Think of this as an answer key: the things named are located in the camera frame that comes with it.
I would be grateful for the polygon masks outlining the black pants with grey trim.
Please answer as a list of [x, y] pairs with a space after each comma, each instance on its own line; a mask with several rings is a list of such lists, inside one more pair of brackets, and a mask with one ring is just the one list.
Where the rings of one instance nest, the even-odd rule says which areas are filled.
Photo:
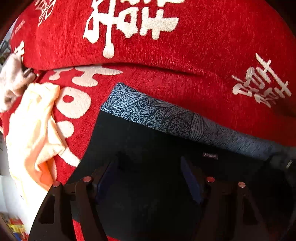
[[295, 240], [295, 148], [119, 83], [74, 183], [105, 164], [96, 208], [117, 240]]

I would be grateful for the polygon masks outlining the red festive decoration pile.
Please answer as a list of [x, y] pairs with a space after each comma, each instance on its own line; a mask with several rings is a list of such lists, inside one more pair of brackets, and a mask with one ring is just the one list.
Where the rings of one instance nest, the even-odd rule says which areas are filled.
[[4, 240], [25, 241], [29, 239], [23, 222], [17, 216], [1, 212], [1, 235]]

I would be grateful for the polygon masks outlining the cream orange folded cloth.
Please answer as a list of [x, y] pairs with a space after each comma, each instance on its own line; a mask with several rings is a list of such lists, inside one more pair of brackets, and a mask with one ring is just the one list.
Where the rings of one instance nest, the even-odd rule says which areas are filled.
[[24, 199], [46, 193], [57, 179], [54, 157], [65, 150], [52, 116], [60, 87], [31, 83], [9, 120], [9, 171]]

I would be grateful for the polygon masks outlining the red sofa cover white characters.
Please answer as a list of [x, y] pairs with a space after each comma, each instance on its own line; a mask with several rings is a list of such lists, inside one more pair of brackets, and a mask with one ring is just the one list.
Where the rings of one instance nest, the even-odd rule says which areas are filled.
[[[119, 83], [295, 148], [295, 35], [267, 1], [1, 1], [5, 12], [1, 57], [21, 56], [32, 83], [60, 87], [52, 116], [65, 145], [54, 157], [63, 185]], [[1, 113], [5, 144], [22, 97]], [[29, 234], [48, 191], [22, 197]]]

